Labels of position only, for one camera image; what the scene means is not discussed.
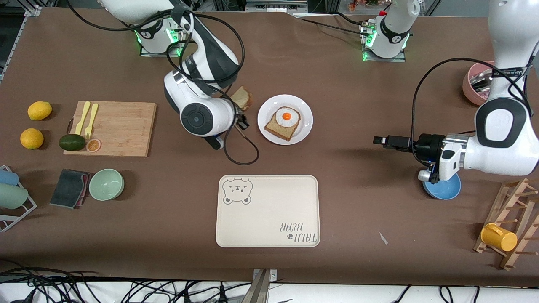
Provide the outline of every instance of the tray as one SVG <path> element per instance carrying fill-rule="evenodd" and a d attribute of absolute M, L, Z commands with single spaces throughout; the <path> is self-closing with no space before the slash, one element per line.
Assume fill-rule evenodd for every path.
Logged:
<path fill-rule="evenodd" d="M 315 247 L 318 181 L 310 175 L 227 175 L 219 180 L 221 247 Z"/>

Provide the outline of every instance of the plate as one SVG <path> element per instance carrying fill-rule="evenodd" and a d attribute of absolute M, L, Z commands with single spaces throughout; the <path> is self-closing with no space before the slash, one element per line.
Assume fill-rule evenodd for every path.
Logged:
<path fill-rule="evenodd" d="M 273 114 L 280 107 L 288 106 L 295 109 L 301 115 L 300 124 L 298 128 L 292 135 L 290 141 L 281 139 L 267 130 L 264 129 L 266 124 L 271 120 Z M 310 107 L 305 103 L 305 101 L 300 98 L 292 95 L 277 95 L 269 98 L 258 111 L 258 128 L 262 132 L 262 135 L 271 142 L 279 145 L 292 145 L 300 142 L 305 139 L 310 133 L 310 130 L 313 128 L 313 112 L 310 110 Z"/>

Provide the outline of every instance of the toast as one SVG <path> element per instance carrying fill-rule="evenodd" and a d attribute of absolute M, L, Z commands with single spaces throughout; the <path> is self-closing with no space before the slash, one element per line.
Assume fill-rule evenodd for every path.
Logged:
<path fill-rule="evenodd" d="M 230 96 L 230 99 L 232 99 L 242 111 L 248 110 L 253 104 L 253 95 L 243 85 L 234 93 L 234 95 Z"/>
<path fill-rule="evenodd" d="M 281 126 L 281 125 L 279 125 L 277 123 L 276 115 L 277 115 L 277 112 L 279 111 L 279 109 L 281 109 L 281 108 L 288 108 L 288 109 L 290 109 L 292 111 L 295 111 L 298 114 L 299 119 L 296 122 L 296 124 L 292 125 L 291 127 L 284 127 L 284 126 Z M 271 120 L 268 122 L 268 124 L 266 124 L 264 129 L 267 130 L 270 134 L 273 134 L 273 135 L 275 135 L 275 136 L 289 142 L 290 139 L 292 138 L 292 135 L 294 135 L 294 132 L 296 131 L 296 129 L 298 128 L 298 126 L 300 124 L 301 115 L 295 109 L 287 107 L 287 106 L 280 107 L 279 109 L 277 111 L 275 111 L 275 113 L 273 113 L 273 116 L 271 117 Z"/>

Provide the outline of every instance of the wooden cutting board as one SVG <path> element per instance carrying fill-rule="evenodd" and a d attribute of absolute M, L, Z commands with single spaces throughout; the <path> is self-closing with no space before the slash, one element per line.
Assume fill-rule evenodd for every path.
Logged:
<path fill-rule="evenodd" d="M 79 101 L 73 118 L 70 133 L 75 133 L 77 123 L 82 116 L 85 101 Z M 151 130 L 154 127 L 154 117 L 157 104 L 146 102 L 112 102 L 92 101 L 99 104 L 95 116 L 93 139 L 101 140 L 101 149 L 90 153 L 81 151 L 66 151 L 65 155 L 91 155 L 91 156 L 120 156 L 120 157 L 146 157 L 150 148 Z M 81 135 L 90 123 L 91 107 L 86 115 Z"/>

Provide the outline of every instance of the white plate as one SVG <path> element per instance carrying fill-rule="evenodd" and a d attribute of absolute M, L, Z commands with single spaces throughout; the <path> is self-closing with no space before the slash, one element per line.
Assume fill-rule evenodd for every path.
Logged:
<path fill-rule="evenodd" d="M 218 190 L 219 246 L 315 247 L 320 242 L 314 176 L 228 175 Z"/>
<path fill-rule="evenodd" d="M 290 141 L 281 139 L 264 129 L 266 124 L 271 120 L 273 114 L 282 106 L 288 106 L 295 109 L 301 115 L 300 124 L 292 135 Z M 292 95 L 277 95 L 269 98 L 258 111 L 258 128 L 262 135 L 271 142 L 279 145 L 292 145 L 305 139 L 313 128 L 313 112 L 305 101 Z"/>

